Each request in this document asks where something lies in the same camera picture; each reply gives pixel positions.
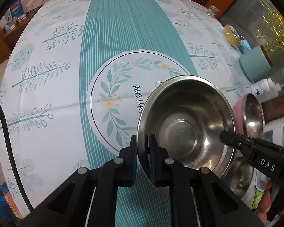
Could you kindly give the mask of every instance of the white bottle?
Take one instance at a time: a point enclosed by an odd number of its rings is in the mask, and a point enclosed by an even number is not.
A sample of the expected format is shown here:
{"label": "white bottle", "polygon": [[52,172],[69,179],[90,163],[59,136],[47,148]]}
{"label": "white bottle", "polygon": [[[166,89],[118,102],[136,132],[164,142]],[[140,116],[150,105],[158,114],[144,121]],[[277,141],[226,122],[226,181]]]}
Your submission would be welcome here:
{"label": "white bottle", "polygon": [[257,100],[260,103],[262,103],[262,102],[266,102],[268,100],[271,100],[273,98],[278,97],[278,92],[281,91],[282,87],[284,87],[284,83],[280,85],[279,83],[274,83],[273,82],[273,88],[270,88],[270,91],[266,92],[265,94],[261,94],[261,95],[256,96]]}
{"label": "white bottle", "polygon": [[281,91],[281,86],[279,83],[274,83],[274,86],[272,89],[270,89],[270,91],[268,93],[266,93],[265,95],[260,95],[257,96],[257,99],[260,103],[268,101],[270,99],[276,98],[278,97],[278,92]]}
{"label": "white bottle", "polygon": [[270,91],[274,87],[273,81],[271,78],[264,78],[260,80],[259,82],[254,83],[250,88],[251,88],[251,93],[255,96],[258,97],[260,95],[263,95],[267,92]]}

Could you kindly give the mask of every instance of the metal bowl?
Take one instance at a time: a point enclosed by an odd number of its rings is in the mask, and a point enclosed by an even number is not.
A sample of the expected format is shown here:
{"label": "metal bowl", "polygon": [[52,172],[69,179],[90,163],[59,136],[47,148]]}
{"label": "metal bowl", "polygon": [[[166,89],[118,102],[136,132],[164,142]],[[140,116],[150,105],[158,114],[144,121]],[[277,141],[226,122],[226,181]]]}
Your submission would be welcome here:
{"label": "metal bowl", "polygon": [[232,108],[212,83],[195,76],[178,76],[159,85],[140,115],[137,144],[139,161],[150,179],[145,135],[155,134],[158,146],[186,167],[206,166],[223,176],[235,149],[220,141],[220,133],[235,133]]}
{"label": "metal bowl", "polygon": [[262,138],[264,114],[262,105],[253,94],[244,97],[242,105],[244,134],[253,138]]}
{"label": "metal bowl", "polygon": [[249,188],[254,173],[254,167],[247,163],[245,157],[236,157],[227,173],[224,182],[239,198]]}

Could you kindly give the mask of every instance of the gold decoration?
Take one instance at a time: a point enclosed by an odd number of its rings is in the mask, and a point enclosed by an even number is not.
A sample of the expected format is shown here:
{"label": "gold decoration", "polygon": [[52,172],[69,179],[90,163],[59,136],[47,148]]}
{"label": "gold decoration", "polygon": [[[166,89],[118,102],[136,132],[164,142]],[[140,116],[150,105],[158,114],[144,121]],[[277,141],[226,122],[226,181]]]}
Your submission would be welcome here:
{"label": "gold decoration", "polygon": [[262,13],[263,27],[255,34],[256,39],[264,39],[263,45],[267,53],[273,53],[277,49],[284,50],[284,18],[275,9],[270,8],[263,0],[259,0],[264,7]]}

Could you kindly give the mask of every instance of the teal stripe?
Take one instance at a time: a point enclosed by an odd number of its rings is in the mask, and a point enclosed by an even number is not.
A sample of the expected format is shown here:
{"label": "teal stripe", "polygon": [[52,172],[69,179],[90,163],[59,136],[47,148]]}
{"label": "teal stripe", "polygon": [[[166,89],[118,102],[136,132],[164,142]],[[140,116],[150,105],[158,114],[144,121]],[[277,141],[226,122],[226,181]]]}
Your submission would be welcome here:
{"label": "teal stripe", "polygon": [[[92,0],[82,37],[79,71],[80,115],[91,168],[101,167],[115,156],[90,127],[86,111],[90,81],[111,57],[139,49],[166,54],[197,76],[183,42],[155,0]],[[169,198],[149,183],[140,166],[134,187],[118,190],[115,226],[170,226]]]}

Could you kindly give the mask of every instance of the tablecloth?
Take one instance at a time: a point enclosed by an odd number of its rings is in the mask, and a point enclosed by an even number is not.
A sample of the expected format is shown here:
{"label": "tablecloth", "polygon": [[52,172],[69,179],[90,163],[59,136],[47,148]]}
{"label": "tablecloth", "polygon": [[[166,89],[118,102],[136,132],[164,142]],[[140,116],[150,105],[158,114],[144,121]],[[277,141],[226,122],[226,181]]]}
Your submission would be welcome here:
{"label": "tablecloth", "polygon": [[[33,207],[79,167],[101,167],[128,146],[150,93],[179,75],[202,77],[231,105],[249,81],[240,53],[189,0],[52,0],[25,28],[5,70],[0,103]],[[23,217],[0,123],[0,162]],[[119,188],[115,226],[169,226],[169,198],[140,165]]]}

